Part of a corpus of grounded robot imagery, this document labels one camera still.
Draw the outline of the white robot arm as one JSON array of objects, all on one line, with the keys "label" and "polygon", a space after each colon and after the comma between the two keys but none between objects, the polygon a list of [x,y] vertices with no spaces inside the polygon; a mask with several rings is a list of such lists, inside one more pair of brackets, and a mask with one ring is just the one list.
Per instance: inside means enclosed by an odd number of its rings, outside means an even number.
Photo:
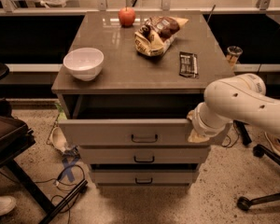
[{"label": "white robot arm", "polygon": [[280,139],[280,100],[267,97],[255,74],[222,78],[209,84],[203,102],[188,113],[193,129],[188,141],[202,143],[221,133],[233,120],[258,127]]}]

